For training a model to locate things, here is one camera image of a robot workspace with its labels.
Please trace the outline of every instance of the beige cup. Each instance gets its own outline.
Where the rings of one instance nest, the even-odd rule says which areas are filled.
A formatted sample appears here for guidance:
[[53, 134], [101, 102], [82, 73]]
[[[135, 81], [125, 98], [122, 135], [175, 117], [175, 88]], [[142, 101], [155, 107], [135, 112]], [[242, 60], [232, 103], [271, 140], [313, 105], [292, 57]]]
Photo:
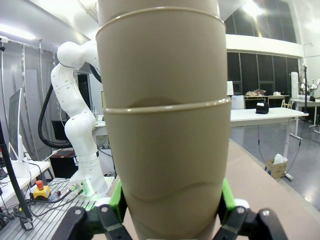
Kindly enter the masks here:
[[197, 9], [219, 17], [217, 0], [98, 0], [99, 26], [120, 15], [156, 7]]
[[104, 110], [139, 239], [192, 239], [213, 228], [227, 163], [230, 108], [230, 100], [223, 99]]
[[107, 107], [224, 98], [225, 33], [218, 18], [194, 9], [152, 8], [111, 20], [96, 35]]

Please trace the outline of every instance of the fluorescent light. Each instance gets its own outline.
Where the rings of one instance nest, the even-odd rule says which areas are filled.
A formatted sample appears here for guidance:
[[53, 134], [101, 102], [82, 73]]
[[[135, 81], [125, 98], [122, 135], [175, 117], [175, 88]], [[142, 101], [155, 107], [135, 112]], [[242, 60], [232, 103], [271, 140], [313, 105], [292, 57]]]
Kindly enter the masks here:
[[252, 0], [248, 0], [243, 5], [243, 10], [252, 17], [256, 17], [263, 13], [263, 10], [258, 7], [258, 5], [255, 4]]
[[5, 24], [1, 24], [1, 23], [0, 23], [0, 31], [5, 32], [7, 34], [15, 35], [20, 38], [29, 39], [29, 40], [36, 38], [36, 36], [32, 35], [29, 32], [22, 31], [20, 29], [17, 29], [17, 28], [14, 28], [14, 27], [11, 27], [11, 26], [8, 26]]

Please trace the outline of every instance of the metal slotted surface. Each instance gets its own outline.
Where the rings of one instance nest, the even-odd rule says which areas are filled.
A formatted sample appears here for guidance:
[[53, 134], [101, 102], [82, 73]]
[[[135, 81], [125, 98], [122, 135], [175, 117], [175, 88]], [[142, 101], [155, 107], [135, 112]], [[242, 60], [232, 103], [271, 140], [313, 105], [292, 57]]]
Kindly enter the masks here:
[[[60, 190], [61, 195], [65, 194], [68, 187], [69, 180], [55, 178], [50, 182], [50, 190], [52, 193]], [[34, 214], [39, 215], [51, 207], [56, 207], [64, 204], [73, 196], [67, 196], [60, 202], [55, 204], [45, 204], [37, 203], [31, 207]], [[20, 220], [16, 217], [15, 220], [10, 221], [4, 229], [0, 231], [0, 239], [5, 240], [50, 240], [54, 235], [56, 229], [58, 228], [60, 222], [65, 216], [67, 210], [73, 206], [80, 206], [89, 211], [95, 205], [93, 200], [85, 200], [81, 197], [77, 197], [69, 204], [49, 211], [47, 214], [41, 217], [32, 217], [33, 219], [33, 229], [30, 231], [25, 231], [21, 228]]]

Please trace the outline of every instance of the black bag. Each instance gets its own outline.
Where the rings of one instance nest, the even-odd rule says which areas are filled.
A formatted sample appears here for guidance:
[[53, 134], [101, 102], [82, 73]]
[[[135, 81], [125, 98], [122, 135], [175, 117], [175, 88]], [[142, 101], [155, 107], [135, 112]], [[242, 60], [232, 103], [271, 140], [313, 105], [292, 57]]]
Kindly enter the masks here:
[[265, 101], [256, 104], [256, 114], [267, 114], [269, 112], [269, 105]]

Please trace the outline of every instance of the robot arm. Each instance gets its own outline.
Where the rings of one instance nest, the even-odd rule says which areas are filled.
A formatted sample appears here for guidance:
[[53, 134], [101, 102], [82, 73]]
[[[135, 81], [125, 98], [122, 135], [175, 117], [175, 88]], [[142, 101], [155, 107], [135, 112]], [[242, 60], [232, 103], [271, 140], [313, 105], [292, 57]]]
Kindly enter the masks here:
[[96, 119], [82, 98], [75, 80], [75, 70], [87, 62], [99, 70], [96, 41], [83, 45], [62, 44], [57, 52], [60, 63], [51, 72], [51, 83], [61, 108], [70, 116], [64, 131], [77, 156], [79, 170], [70, 185], [80, 184], [86, 195], [103, 193], [108, 189], [100, 167], [97, 145], [92, 136]]

